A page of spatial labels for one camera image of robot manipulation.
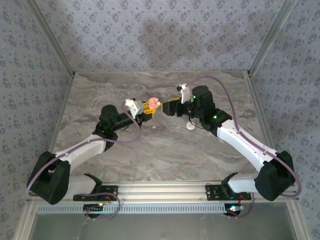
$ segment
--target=marble surface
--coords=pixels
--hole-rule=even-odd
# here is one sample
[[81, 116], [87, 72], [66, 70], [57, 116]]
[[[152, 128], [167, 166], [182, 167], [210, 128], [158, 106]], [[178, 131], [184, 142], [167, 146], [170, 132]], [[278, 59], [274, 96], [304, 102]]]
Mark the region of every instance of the marble surface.
[[[74, 77], [55, 152], [87, 138], [95, 129], [103, 106], [113, 104], [121, 112], [121, 104], [127, 98], [147, 101], [150, 97], [157, 97], [165, 102], [179, 96], [177, 84], [188, 83], [203, 75], [215, 76], [225, 84], [239, 124], [262, 141], [242, 71], [91, 73]], [[217, 82], [204, 79], [196, 85], [207, 85], [216, 107], [231, 114], [227, 97]], [[222, 180], [233, 172], [255, 171], [249, 161], [228, 143], [219, 141], [203, 129], [187, 130], [187, 121], [186, 116], [170, 117], [158, 110], [152, 120], [143, 124], [139, 141], [115, 144], [77, 167], [72, 175], [90, 173], [104, 182]], [[132, 125], [119, 131], [118, 139], [132, 140], [137, 134]]]

